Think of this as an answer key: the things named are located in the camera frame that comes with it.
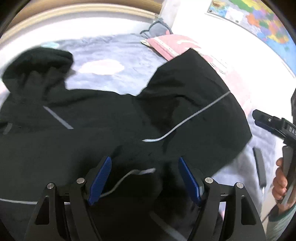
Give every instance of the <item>world map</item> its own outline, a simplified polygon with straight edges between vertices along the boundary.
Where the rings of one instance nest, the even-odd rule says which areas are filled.
[[[265,42],[296,74],[296,45],[274,12],[260,0],[212,0],[208,13],[245,28]]]

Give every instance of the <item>silver bolt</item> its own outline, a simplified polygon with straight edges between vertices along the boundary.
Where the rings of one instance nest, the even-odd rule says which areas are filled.
[[[212,183],[212,182],[213,182],[213,179],[210,178],[210,177],[207,177],[207,178],[205,179],[205,182],[206,182],[206,183]]]
[[[244,184],[242,184],[242,183],[237,183],[237,187],[238,187],[238,188],[243,188],[243,187],[244,187]]]
[[[81,178],[78,178],[77,180],[76,180],[76,182],[78,183],[78,184],[81,184],[81,183],[84,183],[84,178],[83,177],[81,177]]]
[[[52,189],[54,187],[54,184],[53,183],[49,183],[49,184],[47,184],[47,188],[48,189]]]

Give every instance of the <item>blue textured pad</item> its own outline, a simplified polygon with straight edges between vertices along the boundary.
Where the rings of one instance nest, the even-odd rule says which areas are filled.
[[[94,205],[94,203],[99,200],[100,195],[102,194],[103,188],[105,186],[105,183],[111,172],[111,168],[112,168],[112,160],[110,157],[107,157],[100,171],[96,175],[93,183],[90,186],[90,189],[89,189],[90,194],[89,194],[89,198],[87,199],[87,202],[90,206]]]
[[[196,204],[199,204],[201,201],[200,187],[182,157],[179,158],[178,168],[191,200]]]

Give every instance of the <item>human hand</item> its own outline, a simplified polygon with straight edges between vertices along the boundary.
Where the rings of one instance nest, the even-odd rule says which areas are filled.
[[[283,196],[287,192],[287,185],[288,185],[288,180],[286,179],[282,170],[283,158],[278,159],[276,161],[276,165],[279,168],[276,170],[276,177],[273,180],[274,187],[272,189],[272,195],[276,200],[282,200]],[[287,204],[283,205],[283,204],[280,204],[279,202],[277,203],[277,206],[279,208],[279,214],[290,209],[295,202],[296,202],[296,188],[293,189]]]

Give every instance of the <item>jacket sleeve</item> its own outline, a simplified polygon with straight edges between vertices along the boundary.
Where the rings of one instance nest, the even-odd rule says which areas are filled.
[[[294,204],[289,210],[277,215],[278,209],[276,212],[272,213],[269,216],[269,221],[267,224],[266,230],[266,239],[267,241],[277,241],[281,234],[284,232],[288,224],[290,223],[292,217],[296,211],[296,205]]]

